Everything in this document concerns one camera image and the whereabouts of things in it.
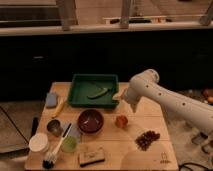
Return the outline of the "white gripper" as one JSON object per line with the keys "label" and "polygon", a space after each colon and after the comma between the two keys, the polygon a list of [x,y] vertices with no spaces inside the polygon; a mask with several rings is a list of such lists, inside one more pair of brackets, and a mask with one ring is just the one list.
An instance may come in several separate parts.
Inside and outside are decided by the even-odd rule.
{"label": "white gripper", "polygon": [[137,110],[138,95],[134,90],[125,89],[122,93],[116,93],[113,96],[113,100],[118,101],[124,100],[126,103],[130,105],[133,113],[135,113]]}

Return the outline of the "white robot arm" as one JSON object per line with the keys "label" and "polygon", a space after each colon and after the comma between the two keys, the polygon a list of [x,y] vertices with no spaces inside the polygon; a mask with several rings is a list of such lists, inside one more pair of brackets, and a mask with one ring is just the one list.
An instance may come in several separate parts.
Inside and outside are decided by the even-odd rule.
{"label": "white robot arm", "polygon": [[113,96],[114,100],[125,100],[133,112],[137,111],[142,96],[167,107],[191,123],[200,132],[213,139],[213,106],[170,91],[158,85],[159,74],[147,69],[134,75],[128,87]]}

